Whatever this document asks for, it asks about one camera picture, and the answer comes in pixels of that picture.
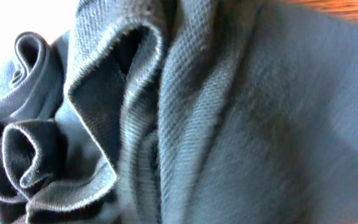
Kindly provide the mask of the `teal blue polo shirt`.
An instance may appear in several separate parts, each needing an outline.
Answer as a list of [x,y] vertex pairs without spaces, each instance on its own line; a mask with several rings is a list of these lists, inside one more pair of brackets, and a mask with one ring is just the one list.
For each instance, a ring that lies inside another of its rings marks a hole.
[[358,24],[79,1],[0,71],[1,223],[358,223]]

